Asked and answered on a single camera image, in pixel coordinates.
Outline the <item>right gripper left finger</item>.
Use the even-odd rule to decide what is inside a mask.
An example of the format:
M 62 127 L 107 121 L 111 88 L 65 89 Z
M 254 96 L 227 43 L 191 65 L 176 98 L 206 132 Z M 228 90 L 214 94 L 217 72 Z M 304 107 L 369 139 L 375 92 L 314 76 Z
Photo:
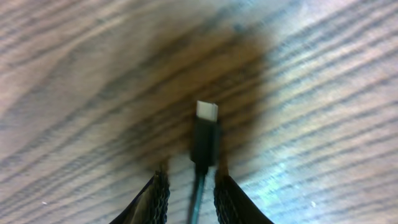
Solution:
M 167 173 L 157 170 L 133 201 L 110 224 L 167 223 L 169 187 Z

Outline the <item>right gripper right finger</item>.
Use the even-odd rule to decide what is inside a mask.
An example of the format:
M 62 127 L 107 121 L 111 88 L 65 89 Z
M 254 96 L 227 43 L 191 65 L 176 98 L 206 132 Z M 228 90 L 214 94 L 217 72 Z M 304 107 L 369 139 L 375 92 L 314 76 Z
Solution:
M 217 172 L 213 194 L 220 224 L 273 224 L 231 176 Z

